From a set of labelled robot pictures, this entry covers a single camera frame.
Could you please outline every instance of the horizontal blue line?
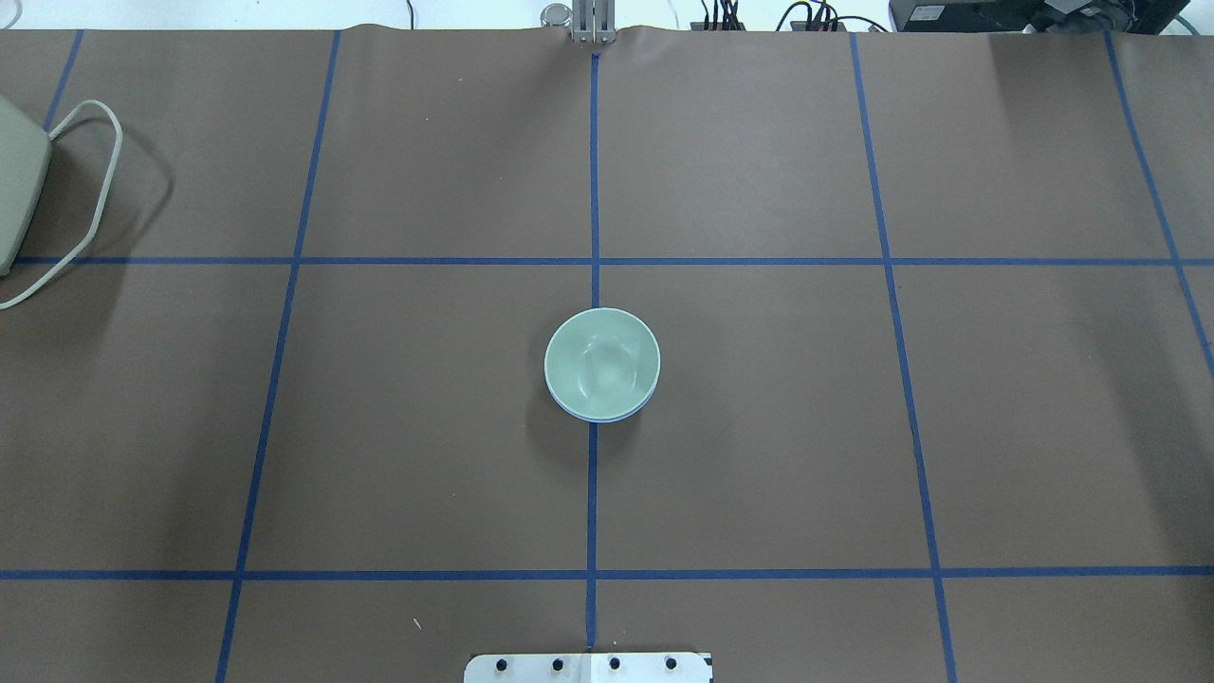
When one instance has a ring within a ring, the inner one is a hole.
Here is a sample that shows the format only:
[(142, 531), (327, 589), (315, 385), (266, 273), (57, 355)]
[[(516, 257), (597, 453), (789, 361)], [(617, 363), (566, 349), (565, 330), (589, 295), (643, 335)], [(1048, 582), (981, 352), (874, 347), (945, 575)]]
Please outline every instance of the horizontal blue line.
[[(233, 581), (234, 571), (6, 569), (0, 581)], [(929, 568), (894, 569), (600, 569), (603, 581), (738, 581), (817, 579), (932, 579)], [(960, 567), (941, 568), (942, 579), (1033, 579), (1066, 576), (1214, 576), (1214, 565)], [(250, 570), (243, 581), (585, 581), (582, 569), (522, 570)]]
[[(52, 264), (59, 256), (18, 256), (15, 262)], [(591, 257), (578, 256), (76, 256), (76, 264), (467, 264), (467, 266), (588, 266)], [(881, 257), (868, 256), (639, 256), (603, 257), (603, 266), (880, 266)], [(1049, 258), (897, 256), (895, 266), (1173, 266), (1172, 258)], [(1185, 258), (1186, 266), (1214, 266), (1214, 258)]]
[(450, 571), (245, 571), (245, 581), (584, 581), (580, 569)]
[(607, 581), (736, 581), (776, 579), (931, 579), (930, 569), (600, 569)]
[(232, 571), (0, 569), (0, 581), (232, 581)]

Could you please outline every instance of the light green bowl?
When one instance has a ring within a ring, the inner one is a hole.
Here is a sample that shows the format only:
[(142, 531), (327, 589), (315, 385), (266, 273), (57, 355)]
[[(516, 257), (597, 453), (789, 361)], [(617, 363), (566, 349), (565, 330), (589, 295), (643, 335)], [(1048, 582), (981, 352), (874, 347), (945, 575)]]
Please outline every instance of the light green bowl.
[(653, 331), (619, 308), (590, 308), (565, 320), (544, 354), (552, 399), (586, 422), (619, 422), (641, 410), (660, 372)]

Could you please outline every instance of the white background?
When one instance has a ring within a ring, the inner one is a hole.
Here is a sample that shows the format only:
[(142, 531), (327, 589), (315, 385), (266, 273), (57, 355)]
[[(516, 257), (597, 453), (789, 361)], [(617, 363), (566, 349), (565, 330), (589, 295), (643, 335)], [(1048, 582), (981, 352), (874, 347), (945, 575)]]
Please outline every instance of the white background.
[[(18, 0), (0, 0), (0, 25)], [(413, 0), (418, 28), (528, 28), (552, 0)], [(738, 16), (748, 30), (772, 30), (790, 0), (742, 0)], [(404, 0), (21, 0), (22, 28), (266, 29), (348, 28), (378, 23), (405, 28)], [(843, 15), (861, 15), (890, 28), (887, 0), (832, 0)], [(703, 18), (699, 0), (615, 0), (615, 25), (686, 29)], [(802, 19), (804, 10), (792, 18)], [(1182, 12), (1203, 34), (1214, 34), (1214, 0), (1193, 0)], [(863, 30), (863, 23), (850, 28)], [(1173, 23), (1165, 33), (1187, 33)]]

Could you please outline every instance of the sticker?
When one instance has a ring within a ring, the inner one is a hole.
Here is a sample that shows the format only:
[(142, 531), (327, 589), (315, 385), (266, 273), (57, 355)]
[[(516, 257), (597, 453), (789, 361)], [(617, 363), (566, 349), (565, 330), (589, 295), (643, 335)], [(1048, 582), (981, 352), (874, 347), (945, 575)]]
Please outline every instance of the sticker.
[(943, 5), (919, 5), (910, 12), (912, 22), (934, 22), (944, 13)]

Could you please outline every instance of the metal bracket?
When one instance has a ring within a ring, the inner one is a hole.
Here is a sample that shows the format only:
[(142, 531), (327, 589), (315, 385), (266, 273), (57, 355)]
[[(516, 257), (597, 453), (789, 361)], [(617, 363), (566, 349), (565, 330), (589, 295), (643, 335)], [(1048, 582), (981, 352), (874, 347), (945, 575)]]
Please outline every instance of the metal bracket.
[(713, 655), (618, 653), (480, 655), (464, 683), (713, 683)]
[(573, 0), (574, 42), (615, 42), (615, 0)]

